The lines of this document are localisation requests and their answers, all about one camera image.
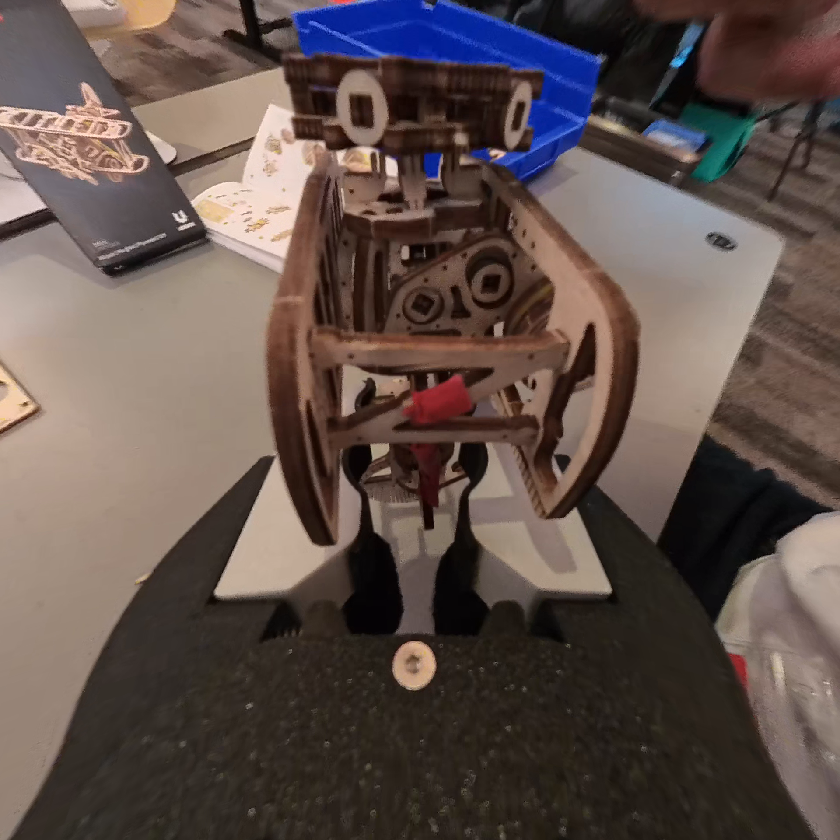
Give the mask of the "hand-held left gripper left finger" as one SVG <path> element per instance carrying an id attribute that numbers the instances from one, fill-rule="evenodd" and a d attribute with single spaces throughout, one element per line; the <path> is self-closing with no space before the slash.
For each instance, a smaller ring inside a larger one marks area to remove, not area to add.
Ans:
<path id="1" fill-rule="evenodd" d="M 362 499 L 346 476 L 339 483 L 339 539 L 310 541 L 273 461 L 216 585 L 220 601 L 346 602 L 353 592 L 349 548 L 360 530 Z"/>

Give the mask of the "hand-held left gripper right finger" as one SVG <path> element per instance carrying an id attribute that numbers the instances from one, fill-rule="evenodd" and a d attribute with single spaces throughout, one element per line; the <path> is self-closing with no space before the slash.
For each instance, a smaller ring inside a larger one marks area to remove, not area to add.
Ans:
<path id="1" fill-rule="evenodd" d="M 479 544 L 474 588 L 489 607 L 515 602 L 531 623 L 547 601 L 604 601 L 613 587 L 578 511 L 543 519 L 532 509 L 513 453 L 489 453 L 469 496 Z"/>

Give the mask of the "wooden biplane model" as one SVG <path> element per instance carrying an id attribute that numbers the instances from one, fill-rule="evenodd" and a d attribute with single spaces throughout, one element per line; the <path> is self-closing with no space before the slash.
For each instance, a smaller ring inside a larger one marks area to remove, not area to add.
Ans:
<path id="1" fill-rule="evenodd" d="M 361 445 L 502 443 L 515 448 L 531 504 L 564 518 L 596 483 L 634 399 L 639 325 L 618 285 L 509 177 L 513 244 L 552 283 L 548 325 L 510 337 L 345 331 L 326 315 L 338 170 L 318 165 L 303 189 L 267 330 L 269 408 L 291 501 L 310 540 L 339 538 L 339 470 Z M 409 391 L 343 415 L 342 370 L 463 375 L 472 404 L 497 396 L 499 415 L 417 422 Z"/>

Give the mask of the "wooden radial engine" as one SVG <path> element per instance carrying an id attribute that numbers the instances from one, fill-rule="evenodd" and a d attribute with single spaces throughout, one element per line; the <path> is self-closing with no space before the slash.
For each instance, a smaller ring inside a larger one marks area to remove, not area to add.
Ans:
<path id="1" fill-rule="evenodd" d="M 282 69 L 298 140 L 394 157 L 528 151 L 532 105 L 543 88 L 541 70 L 400 56 L 291 54 Z"/>

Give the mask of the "person's right forearm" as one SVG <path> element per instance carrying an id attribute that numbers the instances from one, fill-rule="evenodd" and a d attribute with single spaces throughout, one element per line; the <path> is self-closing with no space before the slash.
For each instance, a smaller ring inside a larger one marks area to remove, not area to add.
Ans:
<path id="1" fill-rule="evenodd" d="M 839 37 L 827 19 L 833 1 L 638 1 L 663 22 L 708 24 L 697 85 L 733 102 L 816 101 L 839 95 Z"/>

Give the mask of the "person's dark trousers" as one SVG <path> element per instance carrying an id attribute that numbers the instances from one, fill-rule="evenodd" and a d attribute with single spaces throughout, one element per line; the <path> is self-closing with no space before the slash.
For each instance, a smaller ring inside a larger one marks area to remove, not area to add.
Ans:
<path id="1" fill-rule="evenodd" d="M 814 516 L 835 512 L 704 437 L 657 545 L 715 622 L 742 567 Z"/>

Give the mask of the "wooden sheet with round holes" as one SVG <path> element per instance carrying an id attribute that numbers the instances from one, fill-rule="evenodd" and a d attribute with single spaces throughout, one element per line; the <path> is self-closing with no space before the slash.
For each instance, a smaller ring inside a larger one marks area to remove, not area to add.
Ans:
<path id="1" fill-rule="evenodd" d="M 41 406 L 1 364 L 1 434 L 26 422 L 41 411 Z"/>

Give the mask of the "instruction booklet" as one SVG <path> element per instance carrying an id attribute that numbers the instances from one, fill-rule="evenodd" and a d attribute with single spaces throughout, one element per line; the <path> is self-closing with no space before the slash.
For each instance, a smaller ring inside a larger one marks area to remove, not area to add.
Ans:
<path id="1" fill-rule="evenodd" d="M 219 183 L 192 200 L 207 236 L 247 259 L 282 273 L 303 187 L 320 160 L 340 159 L 318 140 L 298 140 L 292 112 L 271 103 L 238 182 Z"/>

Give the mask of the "black model kit box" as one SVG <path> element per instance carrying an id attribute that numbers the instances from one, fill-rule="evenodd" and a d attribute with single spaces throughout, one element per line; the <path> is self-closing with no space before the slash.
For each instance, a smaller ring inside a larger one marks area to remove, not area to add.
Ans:
<path id="1" fill-rule="evenodd" d="M 2 2 L 2 153 L 91 262 L 116 276 L 205 227 L 61 2 Z"/>

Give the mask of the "green container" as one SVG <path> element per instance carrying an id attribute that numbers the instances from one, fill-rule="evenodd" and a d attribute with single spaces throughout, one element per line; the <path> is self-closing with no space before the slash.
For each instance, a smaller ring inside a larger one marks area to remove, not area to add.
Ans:
<path id="1" fill-rule="evenodd" d="M 697 182 L 712 183 L 730 172 L 747 149 L 758 121 L 758 114 L 736 115 L 728 110 L 698 102 L 688 104 L 680 121 L 703 132 L 710 145 L 691 174 Z"/>

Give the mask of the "blue plastic bin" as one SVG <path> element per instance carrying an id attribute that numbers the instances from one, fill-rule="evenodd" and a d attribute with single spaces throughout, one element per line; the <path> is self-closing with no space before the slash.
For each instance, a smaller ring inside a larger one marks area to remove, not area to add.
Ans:
<path id="1" fill-rule="evenodd" d="M 463 5 L 348 2 L 300 10 L 291 18 L 306 56 L 403 56 L 542 70 L 542 95 L 529 118 L 531 148 L 499 159 L 522 182 L 578 146 L 592 111 L 601 71 L 598 58 Z"/>

